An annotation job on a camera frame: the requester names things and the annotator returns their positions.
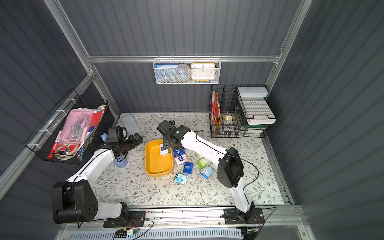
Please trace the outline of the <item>pink blue Tempo tissue pack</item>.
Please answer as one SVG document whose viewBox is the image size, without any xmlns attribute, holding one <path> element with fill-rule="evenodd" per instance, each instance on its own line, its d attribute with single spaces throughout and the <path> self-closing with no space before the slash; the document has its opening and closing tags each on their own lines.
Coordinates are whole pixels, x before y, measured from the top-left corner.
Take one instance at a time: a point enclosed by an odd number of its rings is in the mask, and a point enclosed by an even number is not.
<svg viewBox="0 0 384 240">
<path fill-rule="evenodd" d="M 169 154 L 170 154 L 169 150 L 166 149 L 163 144 L 160 144 L 160 155 L 167 156 Z"/>
</svg>

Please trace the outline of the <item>pink floral tissue pack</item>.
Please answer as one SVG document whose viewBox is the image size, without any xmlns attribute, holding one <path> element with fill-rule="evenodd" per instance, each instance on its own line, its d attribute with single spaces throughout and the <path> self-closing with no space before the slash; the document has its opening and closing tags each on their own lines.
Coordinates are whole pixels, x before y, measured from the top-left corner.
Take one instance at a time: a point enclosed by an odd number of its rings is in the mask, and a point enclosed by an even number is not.
<svg viewBox="0 0 384 240">
<path fill-rule="evenodd" d="M 181 164 L 184 164 L 189 161 L 186 154 L 177 156 L 174 158 L 174 160 L 177 166 L 180 166 Z"/>
</svg>

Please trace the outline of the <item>dark blue Tempo tissue pack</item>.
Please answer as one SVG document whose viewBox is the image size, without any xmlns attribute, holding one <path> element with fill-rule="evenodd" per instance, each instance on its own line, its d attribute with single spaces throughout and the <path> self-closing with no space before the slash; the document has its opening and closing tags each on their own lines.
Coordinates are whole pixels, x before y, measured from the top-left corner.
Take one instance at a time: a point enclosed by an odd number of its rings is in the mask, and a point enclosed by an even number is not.
<svg viewBox="0 0 384 240">
<path fill-rule="evenodd" d="M 183 174 L 187 176 L 191 176 L 193 173 L 193 167 L 194 164 L 190 162 L 185 162 L 184 163 L 184 169 L 183 169 Z"/>
</svg>

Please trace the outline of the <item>green tissue pack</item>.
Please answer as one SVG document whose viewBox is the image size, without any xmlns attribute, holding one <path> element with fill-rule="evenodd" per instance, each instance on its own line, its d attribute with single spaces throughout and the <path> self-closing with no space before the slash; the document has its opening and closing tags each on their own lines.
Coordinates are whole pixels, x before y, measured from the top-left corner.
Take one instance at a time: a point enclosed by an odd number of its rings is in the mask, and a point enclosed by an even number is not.
<svg viewBox="0 0 384 240">
<path fill-rule="evenodd" d="M 203 169 L 205 168 L 206 166 L 209 166 L 210 165 L 210 161 L 207 160 L 206 158 L 201 158 L 197 161 L 197 164 L 199 166 L 200 169 Z"/>
</svg>

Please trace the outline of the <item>teal cartoon tissue pack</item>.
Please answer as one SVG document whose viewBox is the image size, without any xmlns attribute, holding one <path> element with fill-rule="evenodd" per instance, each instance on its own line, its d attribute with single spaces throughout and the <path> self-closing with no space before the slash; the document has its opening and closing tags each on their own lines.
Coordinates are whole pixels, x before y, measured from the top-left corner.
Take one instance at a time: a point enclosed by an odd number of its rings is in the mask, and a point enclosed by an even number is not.
<svg viewBox="0 0 384 240">
<path fill-rule="evenodd" d="M 180 185 L 185 186 L 188 182 L 189 177 L 180 173 L 176 173 L 174 182 Z"/>
</svg>

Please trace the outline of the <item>light blue tissue pack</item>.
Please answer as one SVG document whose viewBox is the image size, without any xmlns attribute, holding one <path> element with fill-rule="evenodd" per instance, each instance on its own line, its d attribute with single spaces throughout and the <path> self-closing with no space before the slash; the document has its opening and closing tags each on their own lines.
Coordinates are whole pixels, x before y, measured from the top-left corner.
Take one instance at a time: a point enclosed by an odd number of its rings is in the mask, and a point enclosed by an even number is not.
<svg viewBox="0 0 384 240">
<path fill-rule="evenodd" d="M 211 175 L 214 173 L 214 169 L 210 166 L 206 166 L 202 169 L 200 174 L 207 180 L 211 177 Z"/>
</svg>

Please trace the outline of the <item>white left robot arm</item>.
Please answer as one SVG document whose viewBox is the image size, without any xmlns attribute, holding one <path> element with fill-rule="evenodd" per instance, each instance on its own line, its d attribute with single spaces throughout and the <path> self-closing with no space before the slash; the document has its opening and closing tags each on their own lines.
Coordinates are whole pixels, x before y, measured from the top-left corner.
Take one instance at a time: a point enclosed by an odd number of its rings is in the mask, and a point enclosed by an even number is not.
<svg viewBox="0 0 384 240">
<path fill-rule="evenodd" d="M 110 128 L 106 143 L 97 148 L 85 165 L 65 182 L 53 186 L 53 220 L 56 224 L 106 220 L 109 225 L 131 219 L 125 203 L 99 202 L 93 187 L 104 169 L 115 160 L 124 161 L 128 152 L 143 143 L 143 137 L 128 135 L 122 127 Z"/>
</svg>

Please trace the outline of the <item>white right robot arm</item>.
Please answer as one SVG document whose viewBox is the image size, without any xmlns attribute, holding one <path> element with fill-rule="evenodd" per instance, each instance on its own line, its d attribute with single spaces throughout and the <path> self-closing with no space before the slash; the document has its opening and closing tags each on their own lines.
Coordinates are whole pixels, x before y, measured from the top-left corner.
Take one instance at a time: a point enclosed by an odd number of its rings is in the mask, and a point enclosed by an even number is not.
<svg viewBox="0 0 384 240">
<path fill-rule="evenodd" d="M 219 182 L 230 189 L 235 200 L 235 215 L 227 218 L 241 223 L 249 223 L 254 216 L 255 203 L 250 199 L 244 180 L 244 165 L 238 151 L 230 147 L 214 145 L 198 136 L 186 126 L 175 127 L 168 121 L 158 126 L 159 133 L 168 141 L 172 148 L 184 148 L 206 158 L 217 169 Z"/>
</svg>

